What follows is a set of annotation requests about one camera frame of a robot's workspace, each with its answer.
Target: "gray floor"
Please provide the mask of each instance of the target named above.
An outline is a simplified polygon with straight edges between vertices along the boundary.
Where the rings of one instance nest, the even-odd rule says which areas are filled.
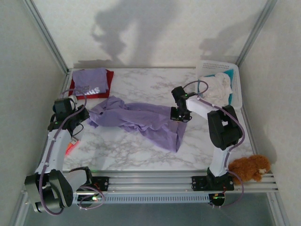
[[[228,194],[232,202],[237,194]],[[107,204],[95,210],[79,210],[73,205],[60,216],[35,213],[30,207],[26,226],[273,226],[266,194],[245,194],[224,209],[196,204]]]

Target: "white wall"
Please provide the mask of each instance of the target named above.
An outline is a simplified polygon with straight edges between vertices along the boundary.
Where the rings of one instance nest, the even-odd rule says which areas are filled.
[[[278,0],[241,69],[244,105],[292,225],[301,225],[301,3]]]
[[[235,62],[266,0],[34,0],[69,67]]]
[[[46,140],[64,78],[20,0],[0,6],[0,225],[6,226]]]

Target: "red cloth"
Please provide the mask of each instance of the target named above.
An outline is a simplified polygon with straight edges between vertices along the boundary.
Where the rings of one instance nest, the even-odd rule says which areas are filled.
[[[114,76],[114,72],[107,70],[107,81],[109,89],[105,93],[97,93],[92,95],[87,95],[87,99],[95,99],[95,98],[108,98],[110,95],[111,83]],[[70,89],[74,89],[74,81],[72,79]],[[84,96],[76,96],[78,100],[85,99]]]

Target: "metal frame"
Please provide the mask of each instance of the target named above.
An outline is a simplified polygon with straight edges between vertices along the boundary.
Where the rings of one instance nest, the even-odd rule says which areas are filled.
[[[70,81],[71,71],[65,63],[59,49],[57,48],[54,40],[51,37],[41,15],[39,14],[35,4],[32,0],[23,0],[30,14],[32,15],[34,22],[40,30],[46,44],[49,46],[50,51],[57,60],[60,68],[66,73],[66,78],[63,83],[62,91],[68,88]],[[252,29],[239,58],[236,62],[238,66],[241,66],[246,55],[251,49],[254,41],[256,40],[260,30],[273,10],[277,0],[267,0],[266,5],[257,19],[254,28]],[[255,153],[257,148],[253,139],[252,131],[250,130],[249,121],[247,119],[246,111],[242,108],[244,120],[246,122],[246,128],[250,137],[251,146]],[[204,176],[205,171],[97,171],[93,172],[93,176],[109,176],[110,185],[106,196],[109,203],[150,203],[154,202],[151,198],[159,198],[159,202],[167,202],[163,200],[163,197],[174,197],[179,202],[203,202],[207,201],[206,197],[210,192],[194,192],[191,189],[191,177],[192,176]],[[234,191],[228,191],[228,193],[240,193],[241,186],[235,186]],[[277,190],[277,185],[273,174],[266,174],[263,177],[261,183],[248,182],[245,184],[246,193],[267,193],[269,204],[272,214],[277,226],[289,225],[288,218],[286,216],[281,199]],[[77,197],[84,192],[75,192],[74,196]],[[25,217],[28,212],[28,195],[22,193],[18,202],[18,208],[12,218],[10,225],[19,226],[23,225]]]

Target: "white cloth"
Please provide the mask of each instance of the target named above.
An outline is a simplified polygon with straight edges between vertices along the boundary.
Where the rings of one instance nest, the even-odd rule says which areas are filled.
[[[202,94],[204,100],[217,106],[229,104],[229,95],[232,93],[230,77],[225,73],[217,73],[215,76],[202,77],[200,80],[209,85],[209,89]],[[205,90],[206,85],[200,83],[199,90]]]

